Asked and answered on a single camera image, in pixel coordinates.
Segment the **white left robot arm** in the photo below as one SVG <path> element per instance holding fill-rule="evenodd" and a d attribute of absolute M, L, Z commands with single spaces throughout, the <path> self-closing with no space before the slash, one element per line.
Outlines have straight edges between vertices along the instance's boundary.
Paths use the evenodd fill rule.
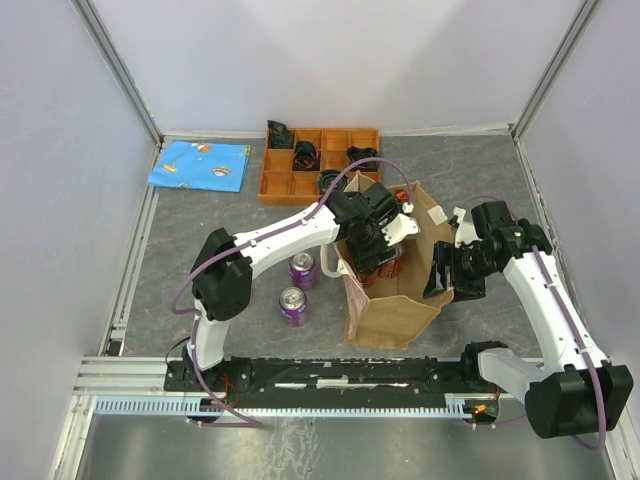
<path fill-rule="evenodd" d="M 402 238 L 395 229 L 413 212 L 413 196 L 401 201 L 381 183 L 363 192 L 334 190 L 300 213 L 262 229 L 207 238 L 192 268 L 195 333 L 187 379 L 209 390 L 221 378 L 228 321 L 250 303 L 252 282 L 265 270 L 306 249 L 344 240 L 366 273 L 390 260 Z"/>

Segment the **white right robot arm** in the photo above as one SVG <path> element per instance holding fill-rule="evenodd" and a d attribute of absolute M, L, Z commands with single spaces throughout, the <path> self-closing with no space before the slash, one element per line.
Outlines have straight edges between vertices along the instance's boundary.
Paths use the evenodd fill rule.
<path fill-rule="evenodd" d="M 484 198 L 471 210 L 457 207 L 448 221 L 452 241 L 434 246 L 424 289 L 430 298 L 447 291 L 457 301 L 486 295 L 486 278 L 502 274 L 515 291 L 539 344 L 536 366 L 501 341 L 472 342 L 460 359 L 467 389 L 493 384 L 518 400 L 543 439 L 594 433 L 603 448 L 634 386 L 625 365 L 615 365 L 588 333 L 560 278 L 544 229 L 514 217 L 503 200 Z"/>

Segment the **tan canvas tote bag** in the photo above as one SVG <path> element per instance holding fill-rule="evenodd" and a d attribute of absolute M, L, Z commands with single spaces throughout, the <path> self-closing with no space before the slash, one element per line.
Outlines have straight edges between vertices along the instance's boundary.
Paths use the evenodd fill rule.
<path fill-rule="evenodd" d="M 414 181 L 410 189 L 412 217 L 420 232 L 403 241 L 404 256 L 397 276 L 382 278 L 374 274 L 373 282 L 363 287 L 346 242 L 340 240 L 333 246 L 338 258 L 334 269 L 342 275 L 347 296 L 344 342 L 348 345 L 405 350 L 454 299 L 451 289 L 423 297 L 434 246 L 438 241 L 452 241 L 454 234 L 444 210 L 420 182 Z"/>

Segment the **red cola can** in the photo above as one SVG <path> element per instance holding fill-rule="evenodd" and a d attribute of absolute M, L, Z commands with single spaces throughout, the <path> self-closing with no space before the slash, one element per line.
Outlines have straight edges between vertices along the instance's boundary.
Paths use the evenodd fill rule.
<path fill-rule="evenodd" d="M 396 255 L 393 259 L 381 265 L 377 271 L 377 275 L 383 279 L 392 279 L 397 277 L 404 262 L 405 247 L 403 243 L 398 243 L 394 246 Z"/>
<path fill-rule="evenodd" d="M 373 273 L 370 273 L 370 274 L 357 272 L 356 277 L 363 289 L 368 289 L 373 287 L 379 278 L 377 270 L 375 270 Z"/>

